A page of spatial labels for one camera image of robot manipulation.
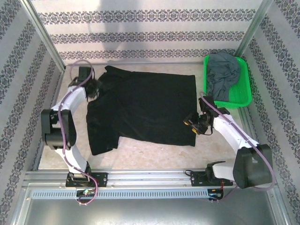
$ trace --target cable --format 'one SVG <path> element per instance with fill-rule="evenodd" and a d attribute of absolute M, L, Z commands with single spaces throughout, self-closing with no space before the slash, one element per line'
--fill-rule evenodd
<path fill-rule="evenodd" d="M 258 148 L 251 142 L 248 140 L 248 138 L 243 134 L 243 132 L 234 124 L 231 123 L 231 121 L 225 117 L 217 108 L 215 108 L 214 106 L 212 106 L 205 98 L 204 95 L 206 95 L 205 92 L 201 91 L 200 92 L 200 97 L 202 98 L 202 100 L 210 107 L 212 108 L 216 113 L 218 113 L 225 121 L 227 121 L 229 124 L 231 124 L 233 126 L 233 128 L 244 138 L 244 140 L 250 144 L 250 146 L 257 152 L 257 154 L 263 159 L 263 161 L 265 162 L 265 164 L 267 165 L 271 176 L 272 176 L 272 183 L 269 187 L 267 188 L 260 188 L 260 187 L 253 187 L 256 190 L 261 190 L 261 191 L 268 191 L 271 190 L 274 185 L 275 185 L 275 174 L 274 171 L 272 169 L 272 166 L 270 165 L 270 163 L 268 162 L 268 160 L 266 159 L 266 157 L 258 150 Z"/>
<path fill-rule="evenodd" d="M 80 201 L 80 199 L 78 199 L 78 200 L 76 199 L 76 201 L 77 201 L 80 205 L 81 205 L 81 204 L 87 205 L 87 204 L 91 203 L 91 202 L 96 198 L 96 196 L 97 196 L 97 193 L 98 193 L 98 182 L 97 182 L 97 180 L 96 180 L 95 178 L 93 178 L 93 177 L 90 176 L 89 174 L 85 173 L 84 171 L 81 171 L 80 169 L 74 167 L 72 164 L 69 163 L 69 161 L 68 161 L 68 159 L 67 159 L 67 157 L 66 157 L 66 146 L 67 146 L 66 133 L 65 133 L 65 129 L 64 129 L 64 126 L 63 126 L 63 123 L 62 123 L 62 117 L 61 117 L 61 109 L 62 109 L 62 107 L 63 107 L 64 102 L 67 100 L 67 98 L 73 93 L 73 91 L 75 91 L 75 90 L 77 90 L 78 88 L 82 87 L 82 86 L 83 86 L 83 85 L 84 85 L 84 84 L 92 77 L 92 75 L 93 75 L 94 69 L 93 69 L 92 64 L 91 64 L 89 61 L 87 61 L 87 60 L 78 60 L 78 61 L 76 61 L 76 62 L 72 65 L 72 67 L 70 68 L 70 77 L 72 77 L 71 74 L 72 74 L 72 69 L 74 68 L 74 66 L 76 66 L 79 62 L 82 62 L 82 61 L 87 62 L 87 63 L 89 64 L 89 66 L 91 67 L 90 75 L 89 75 L 83 82 L 81 82 L 79 85 L 77 85 L 74 89 L 72 89 L 71 91 L 69 91 L 69 92 L 65 95 L 65 97 L 62 99 L 62 101 L 61 101 L 61 103 L 60 103 L 60 106 L 59 106 L 59 108 L 58 108 L 58 119 L 59 119 L 59 122 L 60 122 L 60 128 L 61 128 L 61 134 L 62 134 L 62 140 L 63 140 L 62 154 L 63 154 L 63 158 L 64 158 L 66 164 L 67 164 L 68 166 L 72 167 L 73 169 L 75 169 L 76 171 L 80 172 L 81 174 L 83 174 L 83 175 L 89 177 L 89 178 L 92 179 L 92 180 L 94 181 L 94 183 L 95 183 L 95 194 L 94 194 L 94 196 L 92 197 L 92 199 L 90 199 L 90 200 L 89 200 L 88 202 L 86 202 L 86 203 L 82 203 L 82 202 Z"/>

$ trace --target work surface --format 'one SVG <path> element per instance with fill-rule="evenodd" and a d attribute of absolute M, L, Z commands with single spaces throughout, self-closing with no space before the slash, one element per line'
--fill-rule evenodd
<path fill-rule="evenodd" d="M 100 77 L 105 72 L 104 67 L 95 66 L 96 77 Z M 198 98 L 199 92 L 203 90 L 202 64 L 121 65 L 116 67 L 129 71 L 195 75 Z M 69 70 L 70 67 L 67 67 L 58 100 L 66 94 L 70 83 Z M 77 75 L 78 68 L 75 67 L 72 76 Z M 87 104 L 87 102 L 83 102 L 78 107 L 73 119 L 77 131 L 76 145 L 93 169 L 204 168 L 211 162 L 235 159 L 234 151 L 217 131 L 211 136 L 197 135 L 195 147 L 156 144 L 120 137 L 118 149 L 92 156 L 85 120 Z M 229 111 L 241 126 L 238 111 Z M 45 146 L 39 169 L 62 168 L 66 169 L 67 166 L 60 156 Z"/>

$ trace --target green plastic tray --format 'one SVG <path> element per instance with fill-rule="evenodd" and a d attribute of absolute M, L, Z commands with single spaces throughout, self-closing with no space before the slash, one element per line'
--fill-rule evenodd
<path fill-rule="evenodd" d="M 203 90 L 206 92 L 206 67 L 209 59 L 209 55 L 204 58 L 204 87 Z M 248 67 L 246 62 L 236 57 L 240 66 L 240 78 L 239 81 L 229 89 L 229 102 L 215 101 L 218 108 L 225 107 L 229 109 L 236 109 L 239 107 L 245 107 L 252 101 L 250 81 L 248 75 Z"/>

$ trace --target damask wall panel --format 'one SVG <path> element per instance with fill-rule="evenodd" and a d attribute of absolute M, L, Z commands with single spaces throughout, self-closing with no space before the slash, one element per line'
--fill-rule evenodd
<path fill-rule="evenodd" d="M 261 0 L 32 0 L 66 64 L 200 62 L 233 53 Z"/>
<path fill-rule="evenodd" d="M 260 141 L 273 149 L 278 185 L 292 224 L 300 224 L 300 1 L 276 0 L 245 51 Z"/>
<path fill-rule="evenodd" d="M 10 222 L 41 143 L 60 70 L 18 0 L 0 3 L 0 225 Z"/>

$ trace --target purple cable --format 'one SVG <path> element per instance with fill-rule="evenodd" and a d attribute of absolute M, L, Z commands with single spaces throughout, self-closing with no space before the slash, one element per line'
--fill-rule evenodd
<path fill-rule="evenodd" d="M 63 148 L 62 148 L 62 154 L 63 154 L 63 157 L 64 157 L 64 160 L 66 162 L 66 164 L 70 167 L 72 167 L 73 169 L 75 169 L 76 171 L 80 172 L 81 174 L 89 177 L 90 179 L 92 179 L 94 182 L 95 182 L 95 194 L 93 196 L 92 199 L 90 199 L 88 202 L 86 203 L 81 203 L 80 202 L 80 199 L 76 199 L 76 201 L 79 202 L 79 204 L 83 204 L 83 205 L 87 205 L 89 203 L 91 203 L 97 196 L 97 193 L 98 193 L 98 182 L 95 178 L 93 178 L 92 176 L 90 176 L 89 174 L 85 173 L 84 171 L 81 171 L 80 169 L 74 167 L 72 164 L 69 163 L 67 157 L 66 157 L 66 146 L 67 146 L 67 141 L 66 141 L 66 133 L 65 133 L 65 129 L 64 129 L 64 126 L 62 124 L 62 118 L 61 118 L 61 108 L 63 107 L 63 104 L 64 102 L 66 101 L 66 99 L 73 93 L 73 91 L 77 90 L 78 88 L 82 87 L 93 75 L 93 66 L 92 64 L 87 61 L 87 60 L 77 60 L 73 65 L 72 67 L 70 68 L 70 75 L 72 73 L 72 69 L 74 68 L 74 66 L 76 66 L 78 64 L 78 62 L 87 62 L 91 68 L 90 70 L 90 75 L 88 76 L 88 78 L 86 78 L 83 82 L 81 82 L 79 85 L 77 85 L 74 89 L 72 89 L 70 92 L 68 92 L 65 97 L 62 99 L 61 103 L 60 103 L 60 106 L 58 108 L 58 119 L 59 119 L 59 122 L 60 122 L 60 128 L 61 128 L 61 134 L 62 134 L 62 140 L 63 140 Z"/>
<path fill-rule="evenodd" d="M 256 190 L 261 190 L 261 191 L 268 191 L 271 190 L 274 185 L 275 185 L 275 174 L 274 171 L 272 169 L 272 166 L 270 165 L 270 163 L 268 162 L 268 160 L 266 159 L 266 157 L 258 150 L 258 148 L 251 142 L 248 140 L 248 138 L 243 134 L 243 132 L 241 132 L 241 130 L 234 124 L 231 123 L 231 121 L 225 117 L 218 109 L 216 109 L 214 106 L 212 106 L 203 96 L 206 95 L 205 92 L 201 91 L 200 92 L 200 97 L 202 98 L 202 100 L 210 107 L 212 108 L 216 113 L 218 113 L 221 117 L 223 117 L 224 120 L 226 120 L 229 124 L 231 124 L 233 126 L 233 128 L 244 138 L 244 140 L 249 143 L 251 145 L 251 147 L 257 152 L 257 154 L 263 159 L 263 161 L 265 162 L 265 164 L 267 165 L 271 176 L 272 176 L 272 183 L 269 187 L 267 188 L 260 188 L 260 187 L 253 187 Z"/>

